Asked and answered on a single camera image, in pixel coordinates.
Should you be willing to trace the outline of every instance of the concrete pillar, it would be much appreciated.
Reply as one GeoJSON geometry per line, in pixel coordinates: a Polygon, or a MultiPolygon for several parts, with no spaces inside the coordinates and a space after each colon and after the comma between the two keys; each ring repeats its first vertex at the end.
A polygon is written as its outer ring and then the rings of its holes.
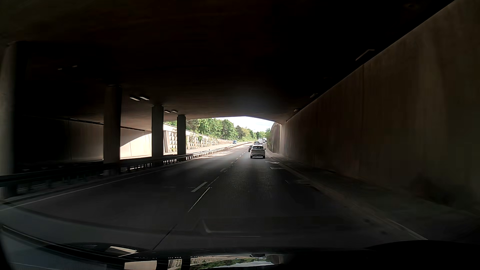
{"type": "MultiPolygon", "coordinates": [[[[105,90],[105,106],[103,117],[103,163],[120,162],[120,120],[121,120],[122,88],[118,85],[108,86],[105,90]]],[[[104,172],[116,174],[118,170],[104,172]]]]}
{"type": "Polygon", "coordinates": [[[163,157],[163,106],[152,107],[152,157],[163,157]]]}
{"type": "MultiPolygon", "coordinates": [[[[10,44],[3,56],[0,71],[0,175],[14,173],[15,95],[25,79],[27,42],[10,44]]],[[[16,195],[16,185],[0,188],[0,197],[16,195]]]]}
{"type": "Polygon", "coordinates": [[[187,122],[184,114],[177,116],[177,154],[187,154],[187,142],[186,142],[186,130],[187,122]]]}

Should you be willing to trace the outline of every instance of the car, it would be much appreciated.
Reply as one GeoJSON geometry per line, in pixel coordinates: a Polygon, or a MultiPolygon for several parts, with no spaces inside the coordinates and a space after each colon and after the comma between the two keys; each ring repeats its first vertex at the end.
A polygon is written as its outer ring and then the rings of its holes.
{"type": "Polygon", "coordinates": [[[252,150],[250,151],[250,158],[253,159],[253,157],[262,157],[262,159],[264,159],[265,148],[261,145],[252,146],[252,150]]]}

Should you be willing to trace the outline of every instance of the asphalt road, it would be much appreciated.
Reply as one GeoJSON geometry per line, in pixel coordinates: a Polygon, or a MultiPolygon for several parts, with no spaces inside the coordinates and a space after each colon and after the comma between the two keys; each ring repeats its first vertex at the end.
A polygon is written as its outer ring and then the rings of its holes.
{"type": "Polygon", "coordinates": [[[2,205],[0,221],[54,242],[148,249],[358,248],[413,240],[351,212],[271,158],[249,154],[239,146],[15,208],[2,205]]]}

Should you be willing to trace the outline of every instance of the guardrail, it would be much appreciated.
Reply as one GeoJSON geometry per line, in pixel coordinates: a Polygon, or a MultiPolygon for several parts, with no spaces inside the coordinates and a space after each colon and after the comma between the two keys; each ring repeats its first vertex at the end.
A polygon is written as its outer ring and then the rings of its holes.
{"type": "Polygon", "coordinates": [[[106,171],[113,172],[114,174],[119,174],[131,172],[132,170],[150,169],[153,167],[211,155],[247,143],[249,142],[214,150],[189,153],[186,155],[165,155],[161,158],[146,157],[138,159],[127,159],[120,160],[119,163],[115,164],[103,164],[100,162],[93,162],[88,165],[80,164],[79,166],[73,166],[69,168],[2,175],[0,176],[0,187],[4,187],[2,196],[5,199],[17,195],[18,190],[26,190],[26,192],[28,193],[33,187],[39,185],[46,185],[48,188],[52,188],[53,184],[58,182],[71,184],[72,181],[88,181],[92,177],[103,177],[104,172],[106,171]]]}

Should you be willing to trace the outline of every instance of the concrete wall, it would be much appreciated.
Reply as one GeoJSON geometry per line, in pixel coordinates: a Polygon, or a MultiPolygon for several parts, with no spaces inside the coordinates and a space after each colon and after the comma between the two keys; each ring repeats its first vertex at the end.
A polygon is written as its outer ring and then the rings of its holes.
{"type": "Polygon", "coordinates": [[[289,158],[448,205],[480,201],[480,1],[452,2],[280,129],[289,158]]]}
{"type": "Polygon", "coordinates": [[[103,126],[21,116],[17,122],[17,164],[102,160],[103,126]]]}
{"type": "MultiPolygon", "coordinates": [[[[177,151],[177,127],[164,124],[163,130],[166,133],[165,138],[168,139],[167,141],[168,148],[165,149],[165,152],[176,152],[177,151]]],[[[207,135],[192,132],[189,130],[186,131],[187,150],[221,145],[221,144],[230,144],[230,143],[232,143],[232,141],[212,138],[207,135]]]]}
{"type": "MultiPolygon", "coordinates": [[[[32,116],[20,116],[16,122],[15,163],[19,168],[103,159],[100,124],[32,116]]],[[[164,132],[164,152],[176,151],[177,128],[164,124],[164,132]]],[[[187,150],[231,143],[191,131],[187,131],[187,141],[187,150]]],[[[121,159],[152,156],[151,131],[121,128],[120,145],[121,159]]]]}

